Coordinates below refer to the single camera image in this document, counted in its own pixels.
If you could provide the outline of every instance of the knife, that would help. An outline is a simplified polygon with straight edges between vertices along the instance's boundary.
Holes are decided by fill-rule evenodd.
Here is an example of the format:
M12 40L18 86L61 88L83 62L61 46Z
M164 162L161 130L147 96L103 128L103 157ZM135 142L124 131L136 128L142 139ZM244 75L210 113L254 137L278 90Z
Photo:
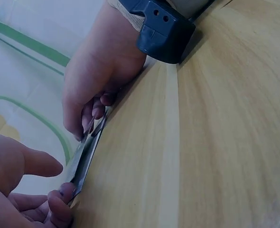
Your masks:
M71 182L76 187L73 199L81 192L84 185L85 178L93 159L94 151L97 147L101 133L106 124L106 113L104 114L98 126L90 134L90 130L92 129L93 124L94 118L90 121L88 130L86 130L86 132L84 133L84 137L76 150L76 153L71 161L70 169L68 171L66 182Z

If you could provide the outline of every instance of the fingernail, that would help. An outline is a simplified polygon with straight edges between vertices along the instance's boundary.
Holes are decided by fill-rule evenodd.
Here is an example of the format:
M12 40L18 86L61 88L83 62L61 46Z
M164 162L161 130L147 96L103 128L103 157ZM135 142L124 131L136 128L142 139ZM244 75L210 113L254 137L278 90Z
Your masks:
M95 108L95 109L93 109L93 118L95 118L96 116L97 116L97 114L98 114L98 109L97 108Z
M77 192L77 188L75 188L75 189L73 190L73 196L75 195L76 192Z
M63 185L60 186L60 188L59 188L58 191L59 191L59 193L60 193L61 196L64 196Z

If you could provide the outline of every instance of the cloth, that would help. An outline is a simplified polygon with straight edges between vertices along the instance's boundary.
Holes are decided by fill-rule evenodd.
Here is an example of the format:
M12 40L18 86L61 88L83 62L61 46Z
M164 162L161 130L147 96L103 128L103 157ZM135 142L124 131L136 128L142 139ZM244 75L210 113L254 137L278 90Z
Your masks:
M46 151L64 166L78 142L62 124L62 86L70 57L103 0L0 0L0 134ZM65 179L23 177L14 190L47 194Z

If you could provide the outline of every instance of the light wood surface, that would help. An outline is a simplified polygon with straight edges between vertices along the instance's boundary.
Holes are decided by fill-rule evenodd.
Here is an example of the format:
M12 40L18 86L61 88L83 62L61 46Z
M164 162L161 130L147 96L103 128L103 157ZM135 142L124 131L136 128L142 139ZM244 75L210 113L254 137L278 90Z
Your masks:
M111 114L75 228L280 228L280 0L228 2Z

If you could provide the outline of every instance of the wooden board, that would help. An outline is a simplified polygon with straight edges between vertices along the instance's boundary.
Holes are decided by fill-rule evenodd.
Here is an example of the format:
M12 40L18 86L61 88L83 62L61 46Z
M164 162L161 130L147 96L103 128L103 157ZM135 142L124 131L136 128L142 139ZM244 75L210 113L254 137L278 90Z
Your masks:
M197 25L189 58L111 114L75 228L280 228L280 0L217 1Z

